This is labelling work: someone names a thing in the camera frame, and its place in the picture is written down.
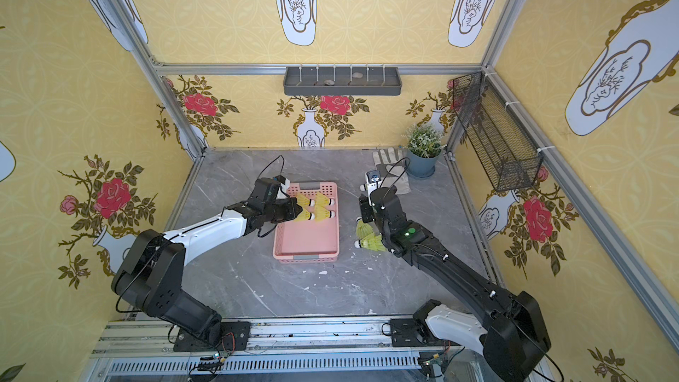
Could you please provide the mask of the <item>yellow shuttlecock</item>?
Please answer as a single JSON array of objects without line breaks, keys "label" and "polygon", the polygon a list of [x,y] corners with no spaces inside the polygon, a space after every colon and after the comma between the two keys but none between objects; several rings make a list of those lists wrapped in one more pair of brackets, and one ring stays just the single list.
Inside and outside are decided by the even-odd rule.
[{"label": "yellow shuttlecock", "polygon": [[330,198],[330,196],[323,194],[322,192],[316,192],[314,201],[316,207],[321,207],[325,209],[332,207],[335,203],[334,199]]},{"label": "yellow shuttlecock", "polygon": [[380,235],[365,236],[364,238],[355,241],[355,247],[357,249],[368,249],[377,252],[387,251],[382,243],[382,237]]},{"label": "yellow shuttlecock", "polygon": [[375,235],[373,227],[362,221],[361,218],[358,218],[356,221],[355,233],[359,241]]},{"label": "yellow shuttlecock", "polygon": [[320,223],[328,219],[334,219],[336,217],[336,212],[334,210],[328,210],[326,208],[316,208],[313,212],[314,221]]},{"label": "yellow shuttlecock", "polygon": [[297,217],[294,219],[295,222],[313,221],[315,218],[312,212],[308,210],[302,210]]},{"label": "yellow shuttlecock", "polygon": [[302,206],[302,207],[311,207],[315,203],[313,199],[310,199],[309,197],[304,196],[304,194],[302,194],[302,193],[298,193],[295,196],[295,199],[297,201],[297,204]]}]

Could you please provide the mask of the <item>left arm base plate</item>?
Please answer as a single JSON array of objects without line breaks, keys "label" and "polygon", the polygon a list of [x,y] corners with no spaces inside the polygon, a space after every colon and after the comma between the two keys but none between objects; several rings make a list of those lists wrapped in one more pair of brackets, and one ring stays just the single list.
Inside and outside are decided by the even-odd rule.
[{"label": "left arm base plate", "polygon": [[223,321],[214,341],[202,341],[180,329],[173,343],[174,352],[241,352],[248,346],[251,323],[249,321]]}]

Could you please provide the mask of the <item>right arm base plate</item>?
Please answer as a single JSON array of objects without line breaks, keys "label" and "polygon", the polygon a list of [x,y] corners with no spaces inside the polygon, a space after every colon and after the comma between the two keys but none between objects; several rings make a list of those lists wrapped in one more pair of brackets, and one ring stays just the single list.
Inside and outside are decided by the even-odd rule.
[{"label": "right arm base plate", "polygon": [[393,318],[389,321],[392,346],[396,348],[447,348],[455,342],[436,338],[426,325],[414,318]]}]

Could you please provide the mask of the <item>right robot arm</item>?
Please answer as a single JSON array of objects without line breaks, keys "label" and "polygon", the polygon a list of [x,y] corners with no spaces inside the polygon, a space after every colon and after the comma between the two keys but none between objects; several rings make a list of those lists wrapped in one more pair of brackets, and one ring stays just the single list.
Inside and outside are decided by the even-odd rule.
[{"label": "right robot arm", "polygon": [[395,190],[360,195],[362,221],[374,223],[383,246],[432,277],[470,311],[470,318],[429,301],[415,314],[437,339],[453,341],[486,359],[504,381],[525,381],[551,348],[539,303],[491,282],[446,249],[428,228],[409,219]]}]

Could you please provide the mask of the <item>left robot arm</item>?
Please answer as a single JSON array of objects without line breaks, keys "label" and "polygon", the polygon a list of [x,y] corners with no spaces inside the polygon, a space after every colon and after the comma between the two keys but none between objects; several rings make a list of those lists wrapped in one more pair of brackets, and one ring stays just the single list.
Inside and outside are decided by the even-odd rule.
[{"label": "left robot arm", "polygon": [[211,347],[223,338],[222,317],[182,288],[186,265],[217,246],[260,233],[267,224],[295,220],[303,211],[282,175],[259,178],[249,198],[191,226],[141,232],[118,269],[111,290],[152,318],[169,322]]}]

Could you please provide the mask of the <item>pink perforated storage basket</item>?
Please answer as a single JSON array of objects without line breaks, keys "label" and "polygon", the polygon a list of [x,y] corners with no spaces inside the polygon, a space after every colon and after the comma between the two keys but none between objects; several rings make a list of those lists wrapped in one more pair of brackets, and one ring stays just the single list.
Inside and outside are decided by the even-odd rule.
[{"label": "pink perforated storage basket", "polygon": [[[295,198],[298,193],[310,199],[316,192],[330,196],[335,200],[332,207],[336,217],[320,223],[314,221],[286,222],[279,225],[275,232],[273,257],[283,264],[334,262],[340,252],[340,223],[337,184],[330,181],[292,183],[288,194]],[[315,204],[302,207],[314,212]]]}]

